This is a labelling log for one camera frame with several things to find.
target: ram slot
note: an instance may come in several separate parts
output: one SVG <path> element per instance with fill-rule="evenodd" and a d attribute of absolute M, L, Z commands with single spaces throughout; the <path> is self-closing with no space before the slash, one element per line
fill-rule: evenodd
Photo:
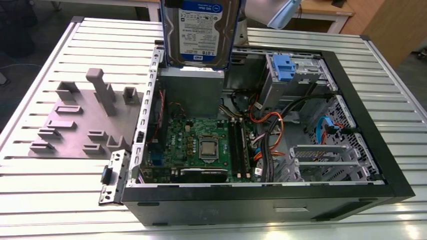
<path fill-rule="evenodd" d="M 240 173 L 241 177 L 246 177 L 246 141 L 245 141 L 245 125 L 242 122 L 234 123 L 236 133 L 237 133 L 237 139 L 236 139 L 236 146 L 237 146 L 237 152 L 238 152 L 238 162 L 240 162 Z"/>
<path fill-rule="evenodd" d="M 237 176 L 237 174 L 240 173 L 236 138 L 237 137 L 236 137 L 234 122 L 229 121 L 228 122 L 228 146 L 229 146 L 229 153 L 230 153 L 232 176 Z"/>

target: cpu socket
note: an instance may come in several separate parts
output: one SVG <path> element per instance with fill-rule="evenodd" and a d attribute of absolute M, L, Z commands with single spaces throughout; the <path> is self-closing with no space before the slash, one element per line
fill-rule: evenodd
<path fill-rule="evenodd" d="M 198 138 L 198 159 L 210 164 L 218 158 L 218 140 L 216 138 Z"/>

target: motherboard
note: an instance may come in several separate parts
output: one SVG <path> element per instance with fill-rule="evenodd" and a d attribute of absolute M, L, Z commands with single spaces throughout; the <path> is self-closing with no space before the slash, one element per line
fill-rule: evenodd
<path fill-rule="evenodd" d="M 141 170 L 145 182 L 250 182 L 252 129 L 241 119 L 169 119 L 164 151 L 149 151 Z"/>

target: hard drive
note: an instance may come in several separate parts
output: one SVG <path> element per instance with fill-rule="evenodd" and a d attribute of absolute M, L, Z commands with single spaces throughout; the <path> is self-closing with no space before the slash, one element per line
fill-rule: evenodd
<path fill-rule="evenodd" d="M 161 0 L 166 64 L 226 69 L 240 0 Z"/>

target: aluminum table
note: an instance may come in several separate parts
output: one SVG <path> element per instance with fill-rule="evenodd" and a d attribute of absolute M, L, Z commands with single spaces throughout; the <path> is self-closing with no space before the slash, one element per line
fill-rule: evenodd
<path fill-rule="evenodd" d="M 60 81 L 85 80 L 102 68 L 113 89 L 146 88 L 157 22 L 85 18 L 72 22 L 0 135 L 0 236 L 46 239 L 425 239 L 427 114 L 368 40 L 270 29 L 248 29 L 252 46 L 333 51 L 416 196 L 337 222 L 145 227 L 124 206 L 98 207 L 106 159 L 26 156 Z"/>

